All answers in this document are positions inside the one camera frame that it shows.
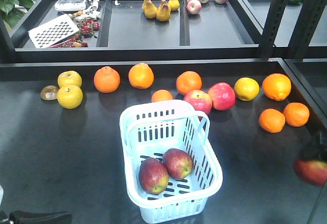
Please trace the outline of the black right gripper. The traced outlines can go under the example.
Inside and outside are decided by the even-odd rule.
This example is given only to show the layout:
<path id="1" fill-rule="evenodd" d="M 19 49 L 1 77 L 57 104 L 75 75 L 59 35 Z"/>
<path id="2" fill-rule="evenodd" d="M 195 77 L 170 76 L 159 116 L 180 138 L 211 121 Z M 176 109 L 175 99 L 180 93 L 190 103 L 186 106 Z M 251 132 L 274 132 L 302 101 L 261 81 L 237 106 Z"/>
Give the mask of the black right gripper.
<path id="1" fill-rule="evenodd" d="M 300 158 L 305 161 L 326 162 L 326 130 L 320 130 L 312 135 L 310 142 L 300 151 Z"/>

